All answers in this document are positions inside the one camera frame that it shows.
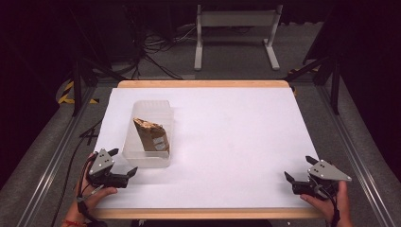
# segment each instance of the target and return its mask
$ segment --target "gray floor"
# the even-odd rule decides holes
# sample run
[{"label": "gray floor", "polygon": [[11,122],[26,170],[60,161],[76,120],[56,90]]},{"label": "gray floor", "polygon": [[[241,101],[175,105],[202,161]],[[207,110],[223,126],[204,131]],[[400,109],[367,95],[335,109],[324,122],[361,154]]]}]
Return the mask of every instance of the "gray floor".
[{"label": "gray floor", "polygon": [[[281,66],[279,71],[272,71],[270,68],[267,53],[261,45],[265,38],[263,34],[267,30],[262,28],[252,28],[246,34],[238,34],[230,29],[208,31],[204,36],[203,65],[199,72],[193,70],[196,44],[193,40],[151,57],[185,79],[279,79],[288,70],[302,67],[302,60],[320,27],[320,24],[278,27],[273,47]],[[168,79],[160,69],[146,61],[141,61],[140,72],[140,79]],[[345,85],[340,85],[340,116],[333,116],[325,102],[329,84],[322,88],[316,87],[310,78],[311,75],[304,75],[291,82],[291,85],[297,89],[296,100],[319,156],[332,161],[354,179],[349,184],[349,195],[355,225],[401,226],[401,183],[381,157]],[[115,86],[116,83],[112,80],[103,79],[92,95],[92,98],[99,98],[100,102],[87,105],[80,118],[71,117],[73,105],[61,104],[1,190],[0,226],[17,226],[21,218],[24,218],[21,226],[50,225],[69,160],[78,145],[78,137],[102,118],[110,92]],[[78,121],[78,125],[71,132],[68,143],[63,145],[66,152],[54,179],[50,179],[47,184],[42,200],[29,203],[55,150],[60,148],[60,141],[65,139],[68,126],[75,121]],[[346,129],[345,137],[339,131],[339,122]],[[95,142],[96,140],[87,145],[85,140],[78,149],[56,226],[73,199],[71,188],[85,158],[94,149]],[[356,156],[362,166],[355,165]],[[24,214],[26,208],[34,202],[37,209]],[[324,226],[322,219],[280,219],[270,222],[273,226]],[[130,223],[130,220],[108,220],[109,226],[130,226]]]}]

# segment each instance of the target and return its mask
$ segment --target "red wristband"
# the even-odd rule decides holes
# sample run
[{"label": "red wristband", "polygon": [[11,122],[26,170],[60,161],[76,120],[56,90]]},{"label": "red wristband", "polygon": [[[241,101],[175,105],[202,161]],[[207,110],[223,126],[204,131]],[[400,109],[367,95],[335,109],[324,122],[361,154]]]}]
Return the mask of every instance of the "red wristband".
[{"label": "red wristband", "polygon": [[79,223],[76,221],[66,220],[62,221],[63,224],[67,224],[67,226],[78,226],[78,227],[87,227],[86,223]]}]

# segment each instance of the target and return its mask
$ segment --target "black cable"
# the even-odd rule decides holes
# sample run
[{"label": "black cable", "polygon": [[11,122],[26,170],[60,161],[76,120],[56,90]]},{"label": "black cable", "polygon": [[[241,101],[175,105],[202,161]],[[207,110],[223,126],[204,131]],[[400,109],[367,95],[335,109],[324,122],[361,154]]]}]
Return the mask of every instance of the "black cable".
[{"label": "black cable", "polygon": [[96,53],[96,51],[95,51],[95,48],[92,46],[92,43],[91,43],[91,41],[89,40],[88,36],[87,36],[87,35],[85,34],[85,32],[83,31],[83,28],[81,27],[81,25],[80,25],[80,23],[79,23],[79,21],[78,21],[77,16],[76,16],[75,13],[71,10],[70,7],[68,7],[68,9],[69,9],[71,15],[73,16],[74,21],[76,22],[76,24],[77,24],[77,26],[78,26],[80,32],[82,33],[83,37],[84,37],[85,40],[86,40],[86,42],[88,43],[89,46],[91,46],[91,49],[92,49],[92,51],[94,52],[95,57],[97,58],[98,61],[100,61],[100,57],[97,55],[97,53]]},{"label": "black cable", "polygon": [[165,72],[168,76],[170,76],[171,78],[174,79],[183,79],[182,77],[180,77],[179,75],[175,74],[174,72],[172,72],[171,70],[165,68],[164,66],[158,64],[153,58],[151,58],[149,55],[145,56],[145,60],[149,61],[153,64],[155,64],[156,66],[158,66],[163,72]]},{"label": "black cable", "polygon": [[89,183],[88,183],[88,185],[86,185],[83,189],[82,189],[82,194],[83,194],[83,192],[86,190],[86,188],[88,188],[89,187]]},{"label": "black cable", "polygon": [[68,178],[69,178],[69,176],[70,176],[71,166],[72,166],[72,164],[73,164],[74,157],[75,157],[75,155],[77,154],[78,148],[79,148],[80,144],[82,144],[82,142],[83,142],[83,140],[86,138],[86,136],[92,131],[92,129],[94,129],[98,124],[100,124],[101,121],[102,121],[102,120],[98,121],[93,127],[91,127],[91,129],[89,129],[88,131],[86,131],[86,132],[83,134],[82,138],[79,140],[79,142],[78,142],[78,144],[77,144],[77,146],[76,146],[76,148],[75,148],[75,150],[74,150],[74,152],[73,152],[73,156],[72,156],[71,159],[70,159],[70,163],[69,163],[68,169],[67,169],[67,174],[66,174],[66,176],[65,176],[64,186],[63,186],[63,188],[62,188],[62,192],[61,192],[61,197],[60,197],[60,200],[59,200],[59,204],[58,204],[58,206],[57,206],[56,213],[54,214],[54,217],[53,217],[53,220],[52,220],[50,226],[54,226],[54,224],[55,224],[55,222],[56,222],[56,219],[57,219],[57,215],[59,214],[60,207],[61,207],[61,204],[62,204],[62,199],[64,198],[65,189],[66,189],[67,183],[68,183]]},{"label": "black cable", "polygon": [[321,190],[324,193],[324,195],[326,195],[333,203],[334,214],[333,214],[333,219],[331,220],[330,226],[336,227],[340,220],[340,211],[339,211],[339,208],[337,207],[337,202],[333,199],[333,197],[324,188],[321,188]]},{"label": "black cable", "polygon": [[134,79],[133,77],[135,77],[135,74],[138,73],[138,77],[137,79],[139,79],[139,76],[141,76],[141,73],[139,72],[139,65],[136,66],[135,70],[132,73],[131,79]]},{"label": "black cable", "polygon": [[82,170],[80,171],[77,198],[83,198],[83,191],[82,191],[83,177],[85,176],[85,171],[86,171],[86,168],[88,167],[89,163],[92,162],[94,159],[95,159],[94,156],[89,157],[89,158],[85,161],[85,164],[83,165],[83,168],[82,168]]},{"label": "black cable", "polygon": [[[127,66],[127,67],[125,67],[125,68],[122,68],[122,69],[119,69],[119,70],[116,70],[116,71],[113,71],[114,73],[116,73],[116,74],[119,74],[119,75],[122,75],[122,74],[126,74],[126,73],[128,73],[128,72],[130,72],[130,70],[132,70],[133,68],[135,68],[136,67],[136,63],[132,63],[132,64],[130,64],[129,66]],[[96,73],[97,74],[97,76],[98,77],[103,77],[103,78],[106,78],[106,77],[109,77],[109,75],[108,74],[104,74],[104,73],[97,73],[97,72],[94,72],[94,73]]]},{"label": "black cable", "polygon": [[122,81],[122,80],[127,80],[126,78],[124,78],[123,76],[116,74],[113,70],[109,69],[108,67],[105,67],[103,65],[98,64],[95,61],[92,61],[90,59],[87,58],[81,58],[83,61],[85,61],[86,63],[90,64],[92,67],[102,71],[103,73],[107,74],[108,76],[118,80],[118,81]]},{"label": "black cable", "polygon": [[[145,43],[144,43],[144,48],[146,50],[150,50],[152,52],[147,52],[149,54],[155,54],[159,51],[162,52],[166,52],[169,49],[171,49],[172,47],[176,46],[177,44],[182,44],[185,43],[187,40],[189,40],[193,33],[196,31],[195,29],[196,27],[192,27],[191,29],[187,30],[187,31],[183,31],[181,32],[182,34],[177,34],[174,38],[172,42],[168,42],[166,41],[163,37],[157,35],[157,34],[149,34],[146,39],[145,39]],[[159,37],[160,39],[156,40],[156,41],[151,41],[151,42],[147,42],[148,38],[152,38],[152,37]],[[150,47],[151,45],[156,45],[158,44],[159,47],[158,48],[152,48]]]}]

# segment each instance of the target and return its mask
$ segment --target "wrist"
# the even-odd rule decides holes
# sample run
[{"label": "wrist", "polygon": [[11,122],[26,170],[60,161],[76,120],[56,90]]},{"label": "wrist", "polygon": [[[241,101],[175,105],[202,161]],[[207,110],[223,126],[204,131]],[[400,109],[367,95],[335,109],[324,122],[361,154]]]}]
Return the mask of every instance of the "wrist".
[{"label": "wrist", "polygon": [[62,225],[61,227],[87,227],[88,225],[86,223],[80,223],[80,222],[76,222],[76,221],[71,221],[71,220],[67,220],[64,219],[62,221]]},{"label": "wrist", "polygon": [[70,209],[68,210],[67,214],[65,215],[65,219],[77,223],[84,223],[85,222],[85,216],[83,216],[79,210],[78,210],[78,205],[74,201],[71,203]]},{"label": "wrist", "polygon": [[339,223],[337,224],[337,227],[352,227],[352,221],[349,217],[343,217],[340,219]]}]

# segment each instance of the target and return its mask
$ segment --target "metal frame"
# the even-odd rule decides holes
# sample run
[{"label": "metal frame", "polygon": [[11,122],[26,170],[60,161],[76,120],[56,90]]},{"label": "metal frame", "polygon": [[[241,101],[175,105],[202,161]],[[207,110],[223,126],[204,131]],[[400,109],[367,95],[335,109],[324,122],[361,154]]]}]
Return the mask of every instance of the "metal frame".
[{"label": "metal frame", "polygon": [[[89,103],[94,91],[95,91],[94,87],[88,87],[86,89],[82,102]],[[80,108],[80,110],[77,112],[77,115],[72,117],[71,121],[68,123],[67,129],[64,135],[62,136],[62,139],[57,149],[55,150],[53,157],[51,158],[50,163],[47,166],[46,171],[44,172],[42,178],[40,179],[35,189],[35,192],[33,193],[29,201],[29,204],[26,206],[26,210],[24,211],[23,215],[18,221],[17,226],[24,226],[24,227],[30,226],[32,224],[33,219],[35,219],[35,216],[38,213],[39,208],[42,205],[42,202],[44,201],[44,197],[46,196],[47,191],[49,190],[57,174],[57,171],[59,170],[62,159],[67,151],[66,149],[68,148],[68,145],[70,143],[71,136],[75,132],[75,129],[78,126],[78,123],[80,122],[80,119],[82,118],[86,107],[87,104],[84,104],[82,108]]]},{"label": "metal frame", "polygon": [[283,5],[277,6],[276,10],[257,10],[257,11],[202,11],[198,5],[197,15],[197,48],[195,52],[194,69],[201,70],[201,59],[203,53],[203,39],[201,28],[203,26],[270,26],[268,39],[263,40],[263,44],[268,52],[271,68],[279,70],[277,58],[272,47],[275,33],[280,21]]},{"label": "metal frame", "polygon": [[372,174],[370,173],[368,167],[364,165],[362,159],[358,155],[357,149],[355,148],[351,140],[351,136],[349,135],[348,130],[345,128],[340,116],[332,111],[330,95],[327,93],[323,86],[317,86],[316,88],[321,99],[323,100],[323,103],[325,104],[327,111],[330,113],[330,116],[337,130],[339,131],[341,140],[345,146],[345,152],[348,156],[348,159],[357,174],[362,189],[366,194],[366,198],[372,205],[380,226],[395,227],[396,225],[392,220],[392,217],[386,205],[384,204],[384,201],[380,197]]}]

